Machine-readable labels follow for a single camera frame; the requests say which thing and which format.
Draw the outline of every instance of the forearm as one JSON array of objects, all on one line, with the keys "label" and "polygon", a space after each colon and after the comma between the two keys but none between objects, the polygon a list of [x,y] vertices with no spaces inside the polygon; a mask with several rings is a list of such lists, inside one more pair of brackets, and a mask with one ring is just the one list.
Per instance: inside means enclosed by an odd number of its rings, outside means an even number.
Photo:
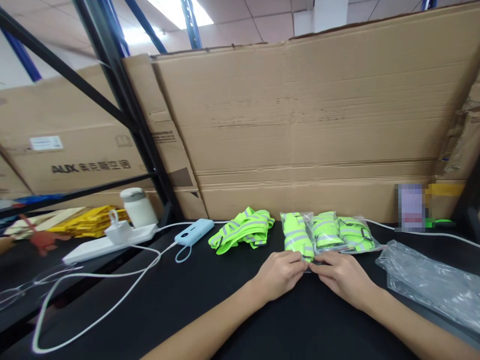
[{"label": "forearm", "polygon": [[210,359],[232,333],[265,302],[247,282],[232,296],[169,337],[143,360]]},{"label": "forearm", "polygon": [[365,311],[390,330],[420,359],[480,359],[480,353],[380,290]]}]

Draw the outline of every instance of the blue power bank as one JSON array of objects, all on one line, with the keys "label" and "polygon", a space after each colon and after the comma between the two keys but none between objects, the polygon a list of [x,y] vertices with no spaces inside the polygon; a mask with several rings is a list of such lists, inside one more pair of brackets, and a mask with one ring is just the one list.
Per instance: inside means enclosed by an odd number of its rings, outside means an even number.
[{"label": "blue power bank", "polygon": [[212,220],[199,219],[175,236],[175,241],[180,245],[192,246],[208,233],[214,225]]}]

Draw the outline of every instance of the white power strip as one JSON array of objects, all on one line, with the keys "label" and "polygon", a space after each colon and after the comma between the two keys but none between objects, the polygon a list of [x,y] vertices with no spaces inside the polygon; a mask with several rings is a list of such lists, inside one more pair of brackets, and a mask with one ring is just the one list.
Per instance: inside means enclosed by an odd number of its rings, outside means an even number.
[{"label": "white power strip", "polygon": [[132,229],[131,238],[124,243],[114,244],[108,237],[84,242],[69,252],[62,261],[65,264],[80,263],[114,251],[128,248],[152,239],[157,232],[157,225],[147,225]]}]

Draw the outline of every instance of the bottle lid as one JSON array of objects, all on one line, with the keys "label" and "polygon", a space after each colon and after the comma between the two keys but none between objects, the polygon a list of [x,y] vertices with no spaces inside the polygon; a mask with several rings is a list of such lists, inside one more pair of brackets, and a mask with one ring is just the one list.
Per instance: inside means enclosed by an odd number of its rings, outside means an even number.
[{"label": "bottle lid", "polygon": [[141,187],[131,187],[123,190],[120,197],[124,203],[133,203],[135,201],[146,198],[144,190]]}]

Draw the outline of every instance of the neon green reflective vest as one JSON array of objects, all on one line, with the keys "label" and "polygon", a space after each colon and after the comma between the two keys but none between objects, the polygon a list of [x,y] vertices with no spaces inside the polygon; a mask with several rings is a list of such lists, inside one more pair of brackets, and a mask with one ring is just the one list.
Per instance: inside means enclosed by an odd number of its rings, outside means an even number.
[{"label": "neon green reflective vest", "polygon": [[340,238],[339,222],[334,211],[322,212],[313,217],[313,235],[317,248],[331,248],[344,243]]},{"label": "neon green reflective vest", "polygon": [[349,216],[339,216],[338,224],[340,236],[347,246],[354,247],[356,251],[368,251],[375,247],[369,228],[361,221]]},{"label": "neon green reflective vest", "polygon": [[208,244],[212,249],[216,249],[218,255],[226,253],[241,242],[249,243],[253,249],[256,249],[267,245],[268,231],[274,222],[268,211],[254,211],[251,207],[247,207],[212,236]]},{"label": "neon green reflective vest", "polygon": [[289,212],[281,215],[283,219],[283,234],[285,235],[285,250],[301,252],[303,260],[312,262],[315,257],[312,241],[307,234],[304,218],[299,212]]}]

